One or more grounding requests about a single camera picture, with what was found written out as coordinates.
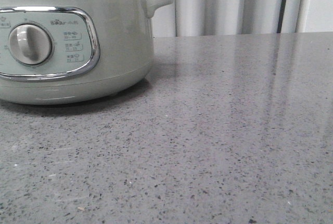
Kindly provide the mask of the pale green electric cooking pot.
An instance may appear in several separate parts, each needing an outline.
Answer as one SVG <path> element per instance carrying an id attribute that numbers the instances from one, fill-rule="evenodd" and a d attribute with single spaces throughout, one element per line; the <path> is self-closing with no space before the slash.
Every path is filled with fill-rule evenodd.
<path id="1" fill-rule="evenodd" d="M 125 90 L 153 63 L 151 19 L 174 0 L 1 0 L 1 99 L 88 101 Z"/>

